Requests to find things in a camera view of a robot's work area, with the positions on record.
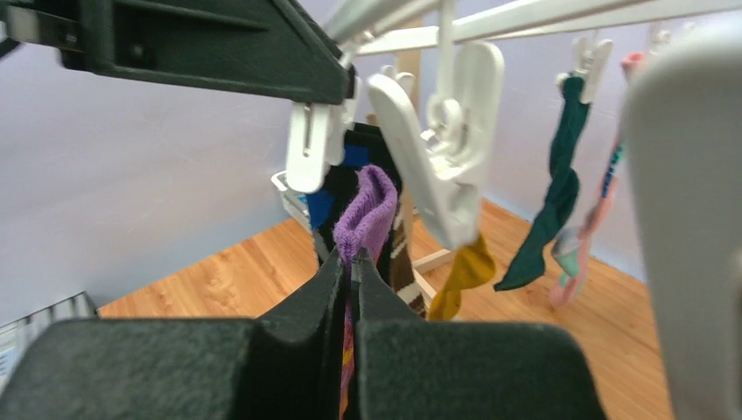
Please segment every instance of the white basket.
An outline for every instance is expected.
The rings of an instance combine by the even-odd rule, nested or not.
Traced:
[[[276,186],[278,195],[281,196],[281,204],[294,220],[298,221],[299,224],[306,229],[307,232],[311,232],[312,228],[309,224],[309,209],[306,206],[305,195],[301,192],[296,192],[289,188],[286,183],[286,171],[280,171],[276,175],[270,177],[270,181]]]

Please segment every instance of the clothespin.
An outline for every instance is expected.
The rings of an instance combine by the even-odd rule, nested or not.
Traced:
[[[602,39],[598,41],[599,31],[592,35],[592,41],[587,37],[578,37],[572,41],[572,58],[574,70],[572,73],[584,79],[584,87],[580,95],[580,102],[592,103],[598,85],[603,79],[608,57],[613,50],[613,41]],[[560,90],[564,79],[569,77],[567,73],[561,73],[556,77],[556,84]]]
[[[368,96],[379,127],[418,213],[446,249],[474,242],[479,231],[481,190],[494,144],[505,64],[500,50],[470,42],[455,52],[453,1],[438,14],[437,92],[428,101],[423,131],[408,92],[390,71],[368,79]],[[439,147],[429,148],[429,137]]]
[[[345,45],[339,63],[350,68],[358,48],[368,42],[361,34],[357,42]],[[286,182],[294,191],[314,193],[325,179],[330,165],[345,157],[343,137],[353,127],[361,91],[361,78],[353,80],[353,98],[340,105],[294,103],[291,108],[289,147],[286,155]]]

